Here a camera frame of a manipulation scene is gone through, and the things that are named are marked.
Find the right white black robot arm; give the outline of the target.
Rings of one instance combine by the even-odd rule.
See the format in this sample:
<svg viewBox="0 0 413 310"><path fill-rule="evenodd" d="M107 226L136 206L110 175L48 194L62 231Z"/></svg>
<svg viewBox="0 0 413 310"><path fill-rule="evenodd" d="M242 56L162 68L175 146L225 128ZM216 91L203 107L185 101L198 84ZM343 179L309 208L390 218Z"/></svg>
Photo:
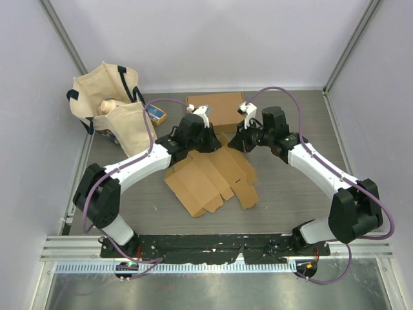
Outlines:
<svg viewBox="0 0 413 310"><path fill-rule="evenodd" d="M301 171L331 200L328 217L310 220L292 231L295 253L308 254L318 242L338 240L348 244L383 224L378 205L378 187L370 179L363 181L334 166L299 134L291 132L281 107L264 108L258 121L257 108L242 103L238 112L244 117L228 147L243 153L255 147L268 147L286 164Z"/></svg>

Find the large brown cardboard box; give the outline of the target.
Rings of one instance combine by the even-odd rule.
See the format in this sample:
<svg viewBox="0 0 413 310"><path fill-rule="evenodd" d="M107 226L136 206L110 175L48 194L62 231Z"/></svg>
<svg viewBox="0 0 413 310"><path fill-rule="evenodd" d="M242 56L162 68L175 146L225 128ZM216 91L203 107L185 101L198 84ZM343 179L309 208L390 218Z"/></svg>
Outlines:
<svg viewBox="0 0 413 310"><path fill-rule="evenodd" d="M188 96L186 98L186 102L195 107L209 106L210 114L208 118L213 124L216 134L236 133L238 123L243 121L243 116L237 110L244 101L241 92Z"/></svg>

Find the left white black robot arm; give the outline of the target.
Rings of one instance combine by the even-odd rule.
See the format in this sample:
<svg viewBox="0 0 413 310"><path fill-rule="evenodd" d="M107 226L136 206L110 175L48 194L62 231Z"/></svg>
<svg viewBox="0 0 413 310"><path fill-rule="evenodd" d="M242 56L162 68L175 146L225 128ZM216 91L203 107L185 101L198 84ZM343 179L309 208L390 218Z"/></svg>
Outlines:
<svg viewBox="0 0 413 310"><path fill-rule="evenodd" d="M106 167L96 163L88 166L73 203L113 241L122 257L129 258L139 247L139 237L119 214L122 193L147 176L184 160L193 150L209 153L219 148L213 124L198 108L185 115L170 134L156 139L152 148Z"/></svg>

